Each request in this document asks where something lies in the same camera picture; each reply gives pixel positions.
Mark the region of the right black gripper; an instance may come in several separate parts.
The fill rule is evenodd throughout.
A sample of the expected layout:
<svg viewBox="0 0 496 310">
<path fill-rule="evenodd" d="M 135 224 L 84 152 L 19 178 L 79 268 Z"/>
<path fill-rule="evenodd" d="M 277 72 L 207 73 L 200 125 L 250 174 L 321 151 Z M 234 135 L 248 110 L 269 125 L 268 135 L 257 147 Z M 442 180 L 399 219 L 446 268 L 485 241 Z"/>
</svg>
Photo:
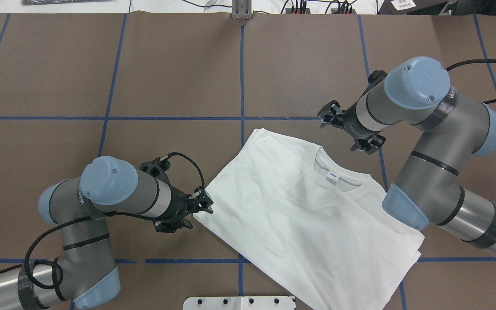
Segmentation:
<svg viewBox="0 0 496 310">
<path fill-rule="evenodd" d="M 336 100 L 331 100 L 325 104 L 318 112 L 317 117 L 321 120 L 319 126 L 323 129 L 329 125 L 337 129 L 346 131 L 353 137 L 354 143 L 350 148 L 351 152 L 361 151 L 367 155 L 372 155 L 382 149 L 386 138 L 382 135 L 372 135 L 358 119 L 356 105 L 352 105 L 347 110 L 342 110 Z"/>
</svg>

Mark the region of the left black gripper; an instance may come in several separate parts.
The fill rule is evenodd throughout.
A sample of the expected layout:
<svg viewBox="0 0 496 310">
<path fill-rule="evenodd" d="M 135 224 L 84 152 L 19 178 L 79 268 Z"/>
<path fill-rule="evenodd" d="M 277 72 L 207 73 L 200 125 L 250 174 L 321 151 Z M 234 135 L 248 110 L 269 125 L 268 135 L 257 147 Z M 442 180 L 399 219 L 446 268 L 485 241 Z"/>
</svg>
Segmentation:
<svg viewBox="0 0 496 310">
<path fill-rule="evenodd" d="M 192 222 L 186 217 L 191 213 L 206 212 L 213 214 L 212 198 L 204 186 L 199 186 L 189 196 L 179 189 L 172 190 L 169 218 L 155 219 L 153 226 L 157 233 L 175 233 L 178 229 L 193 229 Z"/>
</svg>

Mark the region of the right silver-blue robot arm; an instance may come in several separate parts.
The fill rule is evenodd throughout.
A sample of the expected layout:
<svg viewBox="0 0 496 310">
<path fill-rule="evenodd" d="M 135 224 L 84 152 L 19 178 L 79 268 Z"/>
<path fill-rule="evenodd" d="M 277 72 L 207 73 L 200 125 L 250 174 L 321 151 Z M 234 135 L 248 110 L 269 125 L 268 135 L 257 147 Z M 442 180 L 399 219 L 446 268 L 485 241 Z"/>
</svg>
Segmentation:
<svg viewBox="0 0 496 310">
<path fill-rule="evenodd" d="M 351 150 L 373 154 L 386 141 L 381 132 L 407 122 L 422 135 L 382 202 L 390 215 L 419 231 L 427 225 L 453 234 L 496 256 L 496 203 L 457 184 L 471 156 L 496 149 L 496 111 L 460 93 L 449 70 L 418 56 L 391 72 L 374 71 L 360 98 L 343 110 L 336 100 L 317 117 L 322 126 L 345 131 Z"/>
</svg>

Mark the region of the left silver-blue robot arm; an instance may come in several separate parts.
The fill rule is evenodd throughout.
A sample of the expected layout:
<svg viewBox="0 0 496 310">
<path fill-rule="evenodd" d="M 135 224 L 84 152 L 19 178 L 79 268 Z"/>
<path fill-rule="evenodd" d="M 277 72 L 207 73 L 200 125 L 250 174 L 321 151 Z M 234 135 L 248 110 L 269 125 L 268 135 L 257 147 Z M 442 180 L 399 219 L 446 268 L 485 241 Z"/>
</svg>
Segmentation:
<svg viewBox="0 0 496 310">
<path fill-rule="evenodd" d="M 140 167 L 98 157 L 80 177 L 47 188 L 39 213 L 53 227 L 30 245 L 20 265 L 0 271 L 0 310 L 47 310 L 66 301 L 81 310 L 105 304 L 121 290 L 108 219 L 148 220 L 159 233 L 175 233 L 192 228 L 189 214 L 212 213 L 205 184 L 192 194 L 171 185 L 166 171 L 175 155 Z"/>
</svg>

